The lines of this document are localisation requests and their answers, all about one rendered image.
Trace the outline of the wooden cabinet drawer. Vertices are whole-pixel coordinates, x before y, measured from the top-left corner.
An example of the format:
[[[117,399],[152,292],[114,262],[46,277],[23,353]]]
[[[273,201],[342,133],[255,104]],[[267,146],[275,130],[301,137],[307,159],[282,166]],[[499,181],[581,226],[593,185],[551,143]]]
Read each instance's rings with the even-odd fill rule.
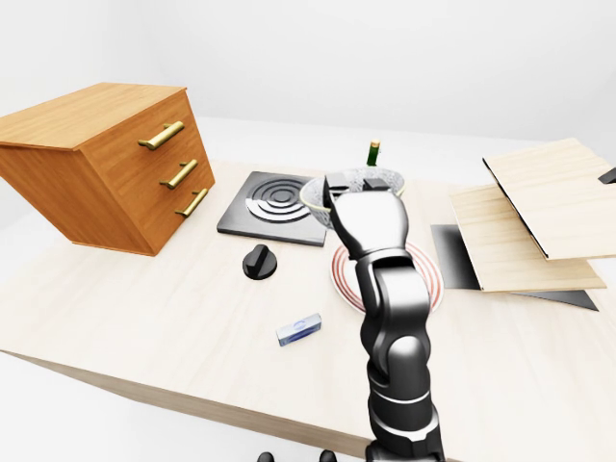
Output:
[[[160,185],[171,179],[181,162],[192,159],[198,166],[175,189]],[[149,253],[157,254],[184,219],[174,213],[184,209],[192,200],[192,191],[210,189],[215,183],[206,151],[201,146],[170,148],[163,153],[147,152],[125,185],[128,211],[136,220]]]
[[[183,90],[88,141],[83,152],[120,193],[176,189],[211,176]]]
[[[182,209],[193,192],[214,185],[193,119],[160,125],[149,135],[130,133],[109,146],[105,173],[126,210],[144,225],[165,208]]]

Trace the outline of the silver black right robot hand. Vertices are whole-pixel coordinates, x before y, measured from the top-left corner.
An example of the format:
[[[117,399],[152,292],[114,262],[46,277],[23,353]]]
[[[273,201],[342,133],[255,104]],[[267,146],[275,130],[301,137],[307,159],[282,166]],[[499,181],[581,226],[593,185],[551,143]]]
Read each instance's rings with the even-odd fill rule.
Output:
[[[385,179],[362,176],[356,191],[342,172],[328,173],[322,199],[333,229],[352,260],[405,250],[408,216]]]

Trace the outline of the round black stove knob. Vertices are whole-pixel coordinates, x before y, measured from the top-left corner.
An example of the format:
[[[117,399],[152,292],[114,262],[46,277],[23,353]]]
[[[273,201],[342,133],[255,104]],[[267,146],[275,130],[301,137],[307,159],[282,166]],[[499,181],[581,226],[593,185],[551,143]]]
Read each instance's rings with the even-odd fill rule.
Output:
[[[257,244],[244,256],[242,266],[246,277],[252,280],[263,280],[275,273],[277,259],[265,244]]]

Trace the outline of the patterned bowl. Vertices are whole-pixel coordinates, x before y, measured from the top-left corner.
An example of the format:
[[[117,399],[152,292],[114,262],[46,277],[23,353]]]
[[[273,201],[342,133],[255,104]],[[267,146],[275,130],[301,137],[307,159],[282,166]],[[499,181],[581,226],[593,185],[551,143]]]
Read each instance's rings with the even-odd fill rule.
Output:
[[[405,190],[404,177],[384,167],[354,167],[311,179],[301,188],[299,199],[328,229],[334,228],[330,217],[331,201],[326,193],[329,179],[334,180],[332,194],[335,198],[342,193],[369,191],[386,191],[401,196]]]

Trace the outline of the wooden cabinet with drawers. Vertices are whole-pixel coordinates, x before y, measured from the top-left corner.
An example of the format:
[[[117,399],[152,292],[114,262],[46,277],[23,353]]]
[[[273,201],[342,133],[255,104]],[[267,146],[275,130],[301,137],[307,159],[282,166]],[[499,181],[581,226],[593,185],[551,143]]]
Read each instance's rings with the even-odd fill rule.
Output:
[[[83,145],[180,90],[100,83],[0,117],[0,177],[73,243],[153,256]]]

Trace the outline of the flat dark stove plate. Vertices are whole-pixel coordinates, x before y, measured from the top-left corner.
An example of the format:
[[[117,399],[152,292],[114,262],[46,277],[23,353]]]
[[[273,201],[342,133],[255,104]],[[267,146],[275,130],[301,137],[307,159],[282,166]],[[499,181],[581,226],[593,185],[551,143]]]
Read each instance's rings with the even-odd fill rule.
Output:
[[[322,246],[326,228],[299,193],[306,176],[251,172],[218,222],[219,233]]]

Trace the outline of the pale wooden board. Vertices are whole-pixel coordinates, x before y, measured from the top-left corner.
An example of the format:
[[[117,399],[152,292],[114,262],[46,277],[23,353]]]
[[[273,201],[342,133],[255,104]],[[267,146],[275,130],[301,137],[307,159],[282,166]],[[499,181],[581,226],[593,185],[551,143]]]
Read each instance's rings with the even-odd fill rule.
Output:
[[[454,191],[457,226],[484,292],[604,289],[585,260],[549,261],[496,185]]]
[[[576,139],[487,156],[484,165],[549,260],[616,257],[612,165]]]

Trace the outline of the small blue printed box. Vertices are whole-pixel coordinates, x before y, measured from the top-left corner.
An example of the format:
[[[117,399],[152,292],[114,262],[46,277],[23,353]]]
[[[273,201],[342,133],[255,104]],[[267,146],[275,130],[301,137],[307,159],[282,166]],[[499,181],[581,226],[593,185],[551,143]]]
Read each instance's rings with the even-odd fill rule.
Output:
[[[276,330],[278,344],[282,347],[307,337],[321,329],[321,315],[319,313],[304,319],[289,323]]]

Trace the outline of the white plate with red rings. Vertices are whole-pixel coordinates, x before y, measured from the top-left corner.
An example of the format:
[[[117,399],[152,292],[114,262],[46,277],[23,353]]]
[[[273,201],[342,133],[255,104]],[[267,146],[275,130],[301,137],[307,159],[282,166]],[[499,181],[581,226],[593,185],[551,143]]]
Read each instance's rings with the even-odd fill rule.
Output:
[[[430,309],[433,313],[441,304],[445,294],[445,283],[441,271],[434,260],[419,246],[406,242],[415,269],[422,277],[430,297]],[[364,314],[365,307],[360,294],[355,271],[356,262],[351,260],[347,248],[340,244],[334,251],[330,276],[338,294],[356,311]]]

